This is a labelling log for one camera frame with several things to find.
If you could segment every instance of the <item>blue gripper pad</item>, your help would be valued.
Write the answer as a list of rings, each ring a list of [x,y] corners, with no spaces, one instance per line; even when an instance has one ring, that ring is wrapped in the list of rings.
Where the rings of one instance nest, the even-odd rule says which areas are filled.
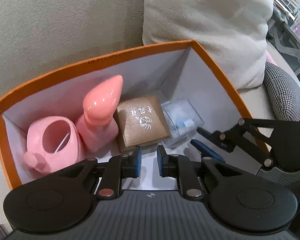
[[[163,176],[162,155],[161,155],[158,147],[157,147],[157,161],[158,161],[158,167],[159,167],[159,174],[162,177]]]
[[[141,158],[142,158],[142,150],[141,150],[141,147],[140,147],[140,148],[139,148],[139,151],[138,151],[137,165],[136,165],[136,175],[137,175],[137,177],[140,176],[140,171],[141,171]]]
[[[211,158],[215,158],[221,162],[225,163],[225,160],[223,159],[222,156],[217,154],[215,151],[211,150],[208,146],[206,146],[204,143],[201,141],[198,141],[196,139],[192,139],[190,142],[194,147],[196,147],[199,151],[206,152],[208,155],[210,155]]]

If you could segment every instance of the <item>orange box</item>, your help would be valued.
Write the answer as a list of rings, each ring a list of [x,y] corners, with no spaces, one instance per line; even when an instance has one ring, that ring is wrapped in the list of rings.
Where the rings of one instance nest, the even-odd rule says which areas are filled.
[[[251,118],[235,88],[197,41],[153,44],[83,60],[38,76],[0,98],[0,159],[11,189],[42,176],[23,162],[30,124],[50,115],[65,116],[74,122],[83,112],[85,94],[116,74],[124,80],[121,100],[154,92],[164,101],[187,97],[203,119],[204,128],[211,132],[230,129],[241,117]],[[228,154],[205,143],[229,164],[252,173],[260,167],[240,149]],[[178,148],[178,153],[187,147]],[[116,142],[104,151],[97,153],[100,162],[117,154]],[[155,183],[159,174],[154,158],[143,156],[142,178],[139,185],[130,188],[173,189],[174,182]]]

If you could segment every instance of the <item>silver logo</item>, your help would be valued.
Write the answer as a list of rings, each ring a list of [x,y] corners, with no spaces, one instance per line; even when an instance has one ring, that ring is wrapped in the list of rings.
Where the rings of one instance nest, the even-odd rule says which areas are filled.
[[[143,127],[145,130],[148,130],[151,129],[151,125],[149,124],[150,122],[152,122],[152,119],[150,119],[147,116],[143,116],[139,120],[139,125]]]
[[[151,193],[148,193],[146,196],[149,198],[153,198],[153,197],[155,197],[155,194],[151,192]]]

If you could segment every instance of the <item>clear plastic box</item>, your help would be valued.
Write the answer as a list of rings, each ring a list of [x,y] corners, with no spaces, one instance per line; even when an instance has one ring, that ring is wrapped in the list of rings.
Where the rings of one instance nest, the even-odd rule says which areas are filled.
[[[173,146],[203,125],[203,120],[187,98],[162,104],[161,107],[171,133],[171,137],[163,141],[166,147]]]

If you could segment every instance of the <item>pink cone-shaped object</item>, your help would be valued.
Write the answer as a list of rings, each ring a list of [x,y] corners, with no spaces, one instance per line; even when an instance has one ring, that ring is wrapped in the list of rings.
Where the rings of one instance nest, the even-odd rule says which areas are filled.
[[[26,164],[49,174],[83,159],[82,145],[73,122],[62,116],[49,116],[33,122],[28,130]]]
[[[77,120],[76,127],[89,152],[97,152],[118,135],[113,114],[122,85],[122,76],[114,76],[94,87],[83,99],[83,115]]]

